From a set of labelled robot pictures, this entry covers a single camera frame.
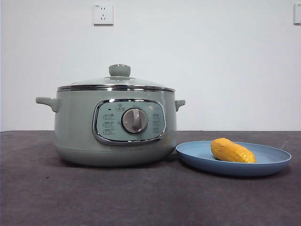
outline chrome panel trim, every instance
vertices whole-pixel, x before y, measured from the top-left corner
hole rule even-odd
[[[110,89],[143,89],[143,90],[161,90],[161,91],[169,91],[175,92],[172,88],[165,87],[156,87],[156,86],[134,86],[134,85],[71,85],[71,86],[60,86],[57,88],[58,91],[66,91],[66,89],[74,89],[74,90],[90,90],[90,89],[99,89],[99,88],[110,88]]]
[[[144,140],[126,140],[126,141],[122,141],[122,140],[111,140],[111,139],[107,139],[107,138],[104,138],[102,135],[100,135],[97,131],[97,117],[98,117],[98,112],[99,112],[99,108],[101,107],[101,105],[103,105],[104,103],[108,103],[108,102],[128,102],[128,101],[145,101],[145,102],[152,102],[152,103],[157,103],[161,106],[162,108],[162,111],[163,111],[163,118],[164,118],[164,128],[163,128],[163,131],[162,133],[155,137],[155,138],[151,138],[151,139],[144,139]],[[131,99],[131,98],[128,98],[128,99],[110,99],[110,100],[103,100],[101,102],[99,102],[95,109],[94,109],[94,113],[93,113],[93,119],[92,119],[92,134],[94,136],[94,138],[102,143],[102,144],[105,144],[105,145],[116,145],[116,146],[130,146],[130,145],[144,145],[144,144],[147,144],[147,143],[150,143],[150,142],[154,142],[154,141],[157,141],[157,140],[160,140],[162,139],[162,137],[164,136],[165,134],[165,130],[166,130],[166,118],[165,118],[165,111],[164,111],[164,108],[163,108],[163,105],[158,102],[158,101],[155,101],[155,100],[146,100],[146,99]]]

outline mint green pot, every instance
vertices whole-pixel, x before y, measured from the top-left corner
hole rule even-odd
[[[116,167],[158,161],[176,146],[174,90],[130,78],[112,65],[111,77],[59,87],[56,98],[36,103],[55,112],[55,146],[73,163]]]

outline pot handle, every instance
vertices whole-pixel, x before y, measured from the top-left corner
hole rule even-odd
[[[175,111],[177,112],[179,110],[179,107],[185,105],[185,100],[176,100],[174,104],[175,104]]]
[[[48,98],[48,97],[37,97],[36,98],[37,104],[48,105],[51,107],[53,112],[58,112],[58,100],[55,98]]]

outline pot lid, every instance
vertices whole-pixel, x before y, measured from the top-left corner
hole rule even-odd
[[[163,85],[130,77],[131,67],[127,65],[111,65],[110,77],[91,79],[72,83],[58,88],[59,92],[75,90],[162,90],[174,92],[174,89]]]

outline lid handle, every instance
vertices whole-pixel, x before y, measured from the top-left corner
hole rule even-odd
[[[111,65],[109,67],[110,76],[129,77],[131,67],[127,65]]]

